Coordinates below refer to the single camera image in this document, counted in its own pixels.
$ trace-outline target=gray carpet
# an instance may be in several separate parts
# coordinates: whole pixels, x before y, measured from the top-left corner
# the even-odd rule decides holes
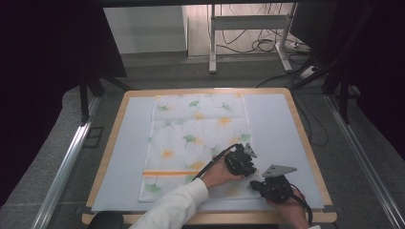
[[[208,72],[207,58],[173,57],[167,61],[137,61],[125,56],[128,78],[120,79],[135,89],[175,89],[243,87],[254,88],[276,75],[284,74],[277,56],[219,58],[216,74]],[[283,87],[290,77],[268,81],[263,87]],[[295,91],[302,109],[302,121],[308,131],[312,150],[337,210],[336,223],[322,228],[391,228],[377,197],[359,167],[352,150],[320,91],[320,78]],[[53,213],[49,228],[86,228],[81,214],[93,185],[98,164],[116,117],[124,91],[104,80],[102,97],[93,122],[93,133],[81,149],[65,190]],[[53,181],[80,123],[78,88],[67,92],[63,110],[35,162],[21,179],[8,202],[0,210],[0,228],[29,228]],[[380,132],[356,107],[349,103],[349,119],[375,170],[392,193],[398,206],[405,206],[405,163]]]

